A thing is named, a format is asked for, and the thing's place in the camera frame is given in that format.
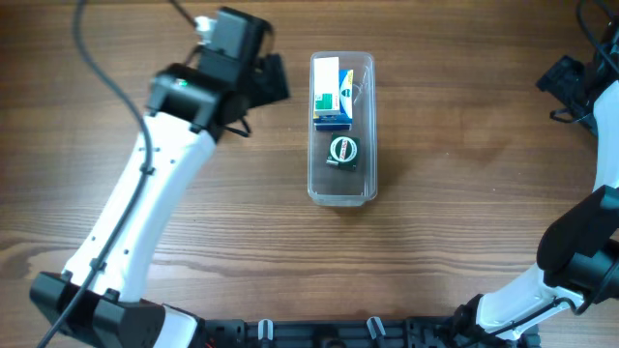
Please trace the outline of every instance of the rectangular container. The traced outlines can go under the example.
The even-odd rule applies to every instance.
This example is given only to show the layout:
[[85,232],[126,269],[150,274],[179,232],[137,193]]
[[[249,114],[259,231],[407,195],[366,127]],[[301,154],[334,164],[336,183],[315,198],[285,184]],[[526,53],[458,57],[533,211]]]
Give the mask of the rectangular container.
[[[321,131],[313,125],[313,60],[338,57],[339,68],[352,69],[351,130]],[[309,146],[308,194],[321,206],[360,207],[377,193],[376,96],[374,91],[374,60],[365,52],[316,52],[311,56],[309,72]],[[360,156],[354,172],[327,164],[327,154],[333,134],[361,140]]]

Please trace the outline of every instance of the small white box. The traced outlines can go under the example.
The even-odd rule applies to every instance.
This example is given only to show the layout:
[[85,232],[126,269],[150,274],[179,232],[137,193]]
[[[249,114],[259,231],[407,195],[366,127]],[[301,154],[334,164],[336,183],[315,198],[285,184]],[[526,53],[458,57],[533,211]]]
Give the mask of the small white box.
[[339,115],[339,58],[313,60],[313,111],[317,116]]

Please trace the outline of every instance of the transparent plastic box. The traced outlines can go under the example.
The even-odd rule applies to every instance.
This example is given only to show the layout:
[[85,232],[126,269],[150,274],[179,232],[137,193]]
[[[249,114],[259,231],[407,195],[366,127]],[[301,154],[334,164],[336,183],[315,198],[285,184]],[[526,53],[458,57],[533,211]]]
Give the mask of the transparent plastic box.
[[[352,130],[318,131],[313,125],[313,60],[339,57],[339,68],[353,70]],[[309,72],[308,194],[321,206],[360,207],[377,193],[376,97],[374,60],[365,52],[316,52]],[[327,164],[332,134],[360,139],[355,171]]]

